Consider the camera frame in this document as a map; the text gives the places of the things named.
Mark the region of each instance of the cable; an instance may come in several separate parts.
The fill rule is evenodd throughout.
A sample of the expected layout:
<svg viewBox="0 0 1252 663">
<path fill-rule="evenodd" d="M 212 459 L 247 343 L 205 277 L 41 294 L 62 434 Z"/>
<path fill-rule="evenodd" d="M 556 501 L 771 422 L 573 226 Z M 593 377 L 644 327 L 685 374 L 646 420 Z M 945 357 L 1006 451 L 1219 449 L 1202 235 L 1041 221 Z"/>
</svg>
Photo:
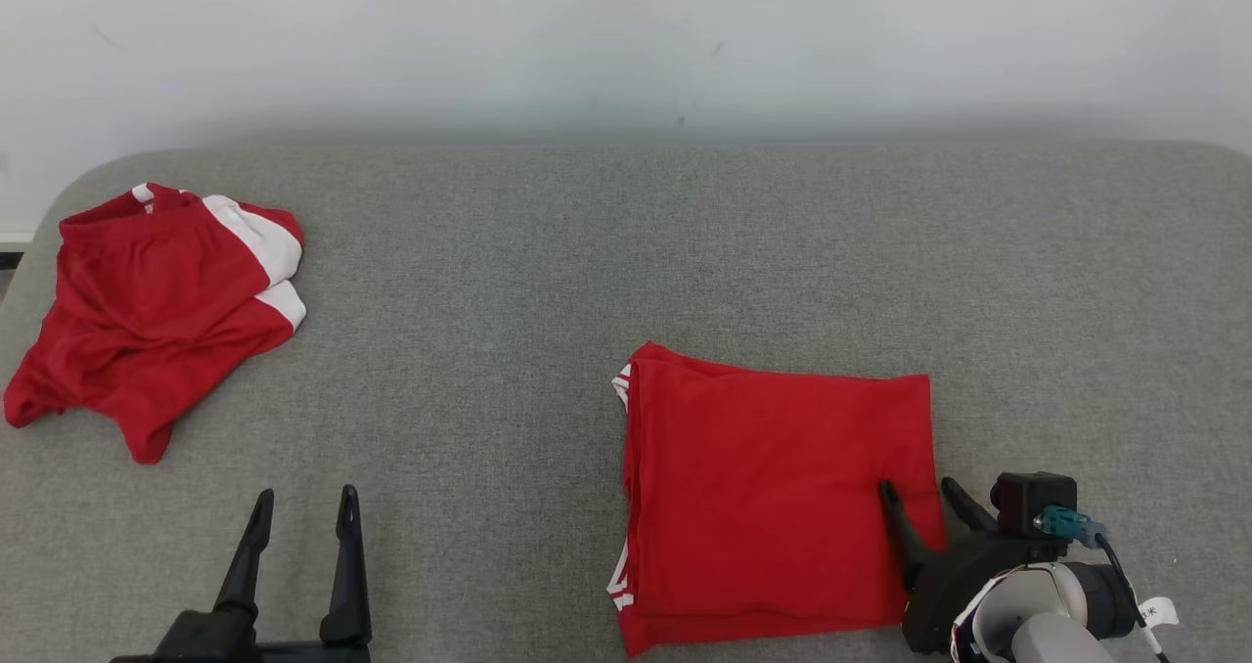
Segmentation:
<svg viewBox="0 0 1252 663">
<path fill-rule="evenodd" d="M 1104 555 L 1108 555 L 1108 562 L 1113 565 L 1118 582 L 1122 583 L 1122 590 L 1126 593 L 1126 597 L 1131 599 L 1131 607 L 1134 608 L 1134 622 L 1142 627 L 1143 635 L 1148 639 L 1148 645 L 1151 645 L 1153 653 L 1157 654 L 1157 660 L 1161 663 L 1169 663 L 1169 657 L 1161 649 L 1161 643 L 1157 642 L 1157 637 L 1152 633 L 1152 629 L 1148 628 L 1148 623 L 1143 619 L 1143 613 L 1139 610 L 1139 603 L 1134 599 L 1134 588 L 1131 587 L 1131 579 L 1126 577 L 1126 570 L 1122 569 L 1122 560 L 1117 559 L 1117 554 L 1113 553 L 1113 547 L 1108 544 L 1108 538 L 1104 538 L 1104 534 L 1102 533 L 1096 534 L 1096 543 L 1104 550 Z"/>
</svg>

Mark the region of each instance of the gray fabric tablecloth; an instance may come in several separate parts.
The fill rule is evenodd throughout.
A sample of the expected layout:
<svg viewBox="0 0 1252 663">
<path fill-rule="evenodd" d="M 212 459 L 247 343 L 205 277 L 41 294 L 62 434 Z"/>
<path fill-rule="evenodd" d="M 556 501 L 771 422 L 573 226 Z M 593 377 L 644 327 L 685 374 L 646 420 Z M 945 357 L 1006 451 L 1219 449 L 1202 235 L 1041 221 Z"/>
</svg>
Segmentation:
<svg viewBox="0 0 1252 663">
<path fill-rule="evenodd" d="M 89 173 L 0 305 L 8 382 L 55 223 L 139 181 L 290 209 L 308 319 L 130 462 L 70 410 L 0 432 L 0 659 L 143 653 L 212 605 L 259 490 L 263 639 L 313 638 L 358 485 L 374 658 L 617 660 L 608 379 L 652 338 L 757 369 L 928 373 L 940 475 L 1077 477 L 1176 662 L 1252 589 L 1252 163 L 1206 145 L 183 150 Z M 866 528 L 878 528 L 866 524 Z M 1090 553 L 1083 559 L 1101 562 Z M 1149 660 L 1138 638 L 1109 643 Z M 656 662 L 905 662 L 895 629 Z"/>
</svg>

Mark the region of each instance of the black cable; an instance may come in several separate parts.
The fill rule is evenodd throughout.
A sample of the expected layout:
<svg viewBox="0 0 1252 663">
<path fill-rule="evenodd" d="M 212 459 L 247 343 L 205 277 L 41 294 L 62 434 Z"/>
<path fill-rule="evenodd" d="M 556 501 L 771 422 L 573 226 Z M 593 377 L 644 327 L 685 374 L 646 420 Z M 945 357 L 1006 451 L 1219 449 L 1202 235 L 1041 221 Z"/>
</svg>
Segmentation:
<svg viewBox="0 0 1252 663">
<path fill-rule="evenodd" d="M 1118 582 L 1122 583 L 1122 592 L 1126 593 L 1126 597 L 1131 600 L 1131 607 L 1134 608 L 1134 622 L 1143 627 L 1143 630 L 1148 630 L 1148 623 L 1143 619 L 1139 603 L 1134 600 L 1134 588 L 1131 587 L 1131 579 L 1126 577 L 1126 570 L 1122 569 L 1122 560 L 1117 559 L 1117 554 L 1113 553 L 1113 547 L 1108 544 L 1108 538 L 1104 538 L 1104 534 L 1096 534 L 1096 544 L 1104 550 L 1104 555 L 1108 555 L 1108 562 L 1113 565 L 1113 572 L 1117 573 Z M 1157 660 L 1169 663 L 1169 657 L 1162 650 L 1157 653 Z"/>
</svg>

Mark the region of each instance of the cable connector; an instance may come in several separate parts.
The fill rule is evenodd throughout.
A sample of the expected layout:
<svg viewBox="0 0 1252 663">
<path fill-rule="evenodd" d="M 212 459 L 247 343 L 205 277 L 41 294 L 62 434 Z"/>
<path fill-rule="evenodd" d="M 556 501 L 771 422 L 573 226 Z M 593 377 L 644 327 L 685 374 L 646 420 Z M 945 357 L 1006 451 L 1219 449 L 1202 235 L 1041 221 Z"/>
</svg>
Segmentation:
<svg viewBox="0 0 1252 663">
<path fill-rule="evenodd" d="M 1108 529 L 1104 524 L 1092 520 L 1082 512 L 1073 508 L 1045 507 L 1043 514 L 1034 518 L 1034 528 L 1057 538 L 1077 540 L 1087 548 L 1101 548 L 1096 537 L 1108 538 Z"/>
</svg>

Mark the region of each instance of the red garment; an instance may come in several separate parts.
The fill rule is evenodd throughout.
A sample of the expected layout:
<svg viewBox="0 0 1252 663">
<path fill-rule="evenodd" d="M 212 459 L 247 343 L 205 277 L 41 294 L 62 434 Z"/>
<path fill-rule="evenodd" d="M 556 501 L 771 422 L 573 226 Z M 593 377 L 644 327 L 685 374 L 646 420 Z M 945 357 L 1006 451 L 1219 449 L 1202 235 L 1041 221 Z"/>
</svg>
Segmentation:
<svg viewBox="0 0 1252 663">
<path fill-rule="evenodd" d="M 878 483 L 944 547 L 925 377 L 754 373 L 647 343 L 627 403 L 626 650 L 899 624 Z"/>
<path fill-rule="evenodd" d="M 60 231 L 56 299 L 4 395 L 14 427 L 85 405 L 156 463 L 175 418 L 304 319 L 290 213 L 146 183 Z"/>
</svg>

